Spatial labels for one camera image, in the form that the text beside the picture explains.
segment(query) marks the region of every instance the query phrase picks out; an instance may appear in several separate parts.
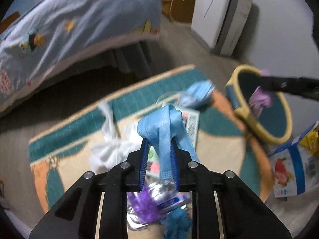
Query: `black gripper frame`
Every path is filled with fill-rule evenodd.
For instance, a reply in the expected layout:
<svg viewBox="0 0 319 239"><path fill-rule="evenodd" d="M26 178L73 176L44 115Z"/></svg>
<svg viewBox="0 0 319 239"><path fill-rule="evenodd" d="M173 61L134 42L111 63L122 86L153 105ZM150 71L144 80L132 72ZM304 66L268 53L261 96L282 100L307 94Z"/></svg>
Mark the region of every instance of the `black gripper frame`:
<svg viewBox="0 0 319 239"><path fill-rule="evenodd" d="M32 230L30 239L93 239L104 192L100 239L127 239L126 192L139 192L145 179L145 152L129 154L127 162L109 172L84 173ZM288 229L232 171L209 171L200 163L189 164L190 154L171 145L174 179L178 191L192 191L192 239L291 239ZM221 209L218 219L214 191Z"/></svg>

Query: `floor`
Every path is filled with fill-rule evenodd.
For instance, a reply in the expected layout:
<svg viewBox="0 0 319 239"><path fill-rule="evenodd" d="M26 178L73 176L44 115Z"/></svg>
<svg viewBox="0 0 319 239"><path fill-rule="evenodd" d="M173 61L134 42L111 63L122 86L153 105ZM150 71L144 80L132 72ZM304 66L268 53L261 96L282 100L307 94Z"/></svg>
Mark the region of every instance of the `floor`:
<svg viewBox="0 0 319 239"><path fill-rule="evenodd" d="M189 26L162 18L160 40L150 42L154 69L167 71L195 64L223 90L236 60L211 55L192 36ZM31 137L85 106L134 82L116 69L101 68L73 76L40 91L0 119L0 180L12 211L30 228L43 216L28 161Z"/></svg>

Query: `wooden cabinet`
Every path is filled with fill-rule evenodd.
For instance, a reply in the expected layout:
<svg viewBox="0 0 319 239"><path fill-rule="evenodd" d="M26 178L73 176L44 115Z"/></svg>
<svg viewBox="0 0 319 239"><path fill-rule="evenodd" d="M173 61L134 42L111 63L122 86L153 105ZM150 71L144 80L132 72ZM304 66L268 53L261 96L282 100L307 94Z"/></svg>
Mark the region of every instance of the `wooden cabinet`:
<svg viewBox="0 0 319 239"><path fill-rule="evenodd" d="M4 32L16 19L20 17L18 12L14 12L0 23L0 34Z"/></svg>
<svg viewBox="0 0 319 239"><path fill-rule="evenodd" d="M191 23L194 13L195 0L161 0L162 13L169 17L169 10L172 5L171 14L174 20L181 23Z"/></svg>

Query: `blue face mask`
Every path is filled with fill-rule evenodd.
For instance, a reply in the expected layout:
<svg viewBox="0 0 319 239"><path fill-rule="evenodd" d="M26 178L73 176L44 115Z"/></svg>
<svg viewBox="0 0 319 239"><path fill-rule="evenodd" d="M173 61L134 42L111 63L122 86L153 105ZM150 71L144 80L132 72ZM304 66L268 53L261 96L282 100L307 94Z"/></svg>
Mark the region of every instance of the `blue face mask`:
<svg viewBox="0 0 319 239"><path fill-rule="evenodd" d="M193 161L199 162L192 142L186 132L181 112L169 104L152 112L138 122L138 134L147 138L159 156L159 176L172 177L171 140L176 137L178 148L189 152Z"/></svg>
<svg viewBox="0 0 319 239"><path fill-rule="evenodd" d="M177 105L196 109L211 101L214 89L215 85L210 80L196 82L180 93Z"/></svg>

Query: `bed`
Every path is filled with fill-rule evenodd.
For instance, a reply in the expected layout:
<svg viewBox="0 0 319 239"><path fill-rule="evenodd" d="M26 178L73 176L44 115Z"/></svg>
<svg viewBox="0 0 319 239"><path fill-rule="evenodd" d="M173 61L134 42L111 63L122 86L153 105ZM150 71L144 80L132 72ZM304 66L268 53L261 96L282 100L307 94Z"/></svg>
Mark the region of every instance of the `bed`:
<svg viewBox="0 0 319 239"><path fill-rule="evenodd" d="M157 40L160 14L160 0L42 1L0 35L0 114L76 62Z"/></svg>

